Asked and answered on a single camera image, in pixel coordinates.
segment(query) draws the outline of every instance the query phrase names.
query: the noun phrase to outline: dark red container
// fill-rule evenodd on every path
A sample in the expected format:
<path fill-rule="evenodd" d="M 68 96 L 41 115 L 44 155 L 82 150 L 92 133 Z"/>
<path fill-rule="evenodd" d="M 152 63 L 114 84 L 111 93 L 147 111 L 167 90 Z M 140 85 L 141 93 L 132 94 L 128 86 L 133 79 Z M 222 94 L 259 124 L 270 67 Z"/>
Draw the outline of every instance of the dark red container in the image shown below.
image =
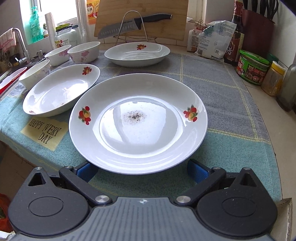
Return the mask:
<path fill-rule="evenodd" d="M 246 9 L 242 11 L 242 22 L 244 25 L 242 49 L 266 58 L 274 32 L 274 22 Z"/>

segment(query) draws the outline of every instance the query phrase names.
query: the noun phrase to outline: oval plate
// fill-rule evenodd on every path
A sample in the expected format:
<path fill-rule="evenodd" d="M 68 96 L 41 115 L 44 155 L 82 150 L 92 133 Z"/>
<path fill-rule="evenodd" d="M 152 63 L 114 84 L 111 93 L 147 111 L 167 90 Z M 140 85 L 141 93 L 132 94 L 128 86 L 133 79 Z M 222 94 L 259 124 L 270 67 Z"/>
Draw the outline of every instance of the oval plate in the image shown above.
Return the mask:
<path fill-rule="evenodd" d="M 149 42 L 134 42 L 114 46 L 105 52 L 105 57 L 124 67 L 144 67 L 156 64 L 170 53 L 164 45 Z"/>
<path fill-rule="evenodd" d="M 59 69 L 40 80 L 26 95 L 22 108 L 29 115 L 49 117 L 74 106 L 100 76 L 97 66 L 75 64 Z"/>
<path fill-rule="evenodd" d="M 94 165 L 129 175 L 160 172 L 202 143 L 207 112 L 198 95 L 174 79 L 126 74 L 88 90 L 74 106 L 69 132 Z"/>

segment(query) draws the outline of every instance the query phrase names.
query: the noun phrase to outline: jar lid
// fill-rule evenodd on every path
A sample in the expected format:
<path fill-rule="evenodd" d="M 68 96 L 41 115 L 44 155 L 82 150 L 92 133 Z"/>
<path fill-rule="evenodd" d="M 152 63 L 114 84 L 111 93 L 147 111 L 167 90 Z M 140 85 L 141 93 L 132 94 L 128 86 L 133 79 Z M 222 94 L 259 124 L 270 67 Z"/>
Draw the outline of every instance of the jar lid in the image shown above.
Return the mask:
<path fill-rule="evenodd" d="M 271 64 L 271 67 L 279 74 L 281 74 L 281 75 L 285 74 L 286 70 L 282 66 L 280 66 L 277 62 L 273 61 Z"/>
<path fill-rule="evenodd" d="M 273 54 L 271 54 L 271 53 L 267 53 L 267 56 L 266 56 L 266 59 L 269 61 L 269 62 L 273 62 L 273 61 L 275 61 L 275 62 L 279 62 L 279 58 L 278 57 L 276 57 L 276 56 L 274 56 Z"/>
<path fill-rule="evenodd" d="M 56 32 L 72 27 L 70 23 L 64 23 L 56 27 Z"/>
<path fill-rule="evenodd" d="M 251 53 L 251 52 L 248 52 L 248 51 L 245 51 L 245 50 L 240 50 L 239 52 L 241 54 L 243 54 L 243 55 L 246 55 L 247 57 L 249 57 L 249 58 L 251 58 L 253 60 L 258 61 L 259 63 L 269 65 L 269 61 L 267 59 L 262 58 L 261 56 L 259 56 L 257 54 L 254 54 L 254 53 Z"/>

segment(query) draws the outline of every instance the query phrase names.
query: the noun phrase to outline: soy sauce bottle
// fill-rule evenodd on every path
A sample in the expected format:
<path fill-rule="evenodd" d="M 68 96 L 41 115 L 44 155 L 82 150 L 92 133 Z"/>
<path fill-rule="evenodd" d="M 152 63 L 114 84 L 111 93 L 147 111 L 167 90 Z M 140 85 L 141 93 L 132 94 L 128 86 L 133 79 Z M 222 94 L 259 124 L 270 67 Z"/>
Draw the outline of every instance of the soy sauce bottle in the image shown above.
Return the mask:
<path fill-rule="evenodd" d="M 239 50 L 242 49 L 242 44 L 244 42 L 244 27 L 242 24 L 242 6 L 243 3 L 239 1 L 234 1 L 234 13 L 232 21 L 236 23 L 237 28 L 232 36 L 228 49 L 224 55 L 225 63 L 237 66 L 239 61 Z"/>

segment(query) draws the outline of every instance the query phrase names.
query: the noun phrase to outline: red plastic bag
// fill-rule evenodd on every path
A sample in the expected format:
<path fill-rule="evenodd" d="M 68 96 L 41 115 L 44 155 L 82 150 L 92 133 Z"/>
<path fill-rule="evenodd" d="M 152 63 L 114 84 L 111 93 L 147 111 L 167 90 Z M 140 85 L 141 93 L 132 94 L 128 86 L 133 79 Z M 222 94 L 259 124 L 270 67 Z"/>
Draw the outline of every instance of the red plastic bag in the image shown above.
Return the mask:
<path fill-rule="evenodd" d="M 8 206 L 10 201 L 6 195 L 0 194 L 0 208 L 3 210 L 5 214 L 5 218 L 0 218 L 0 230 L 10 233 L 13 231 L 13 228 L 8 219 Z"/>

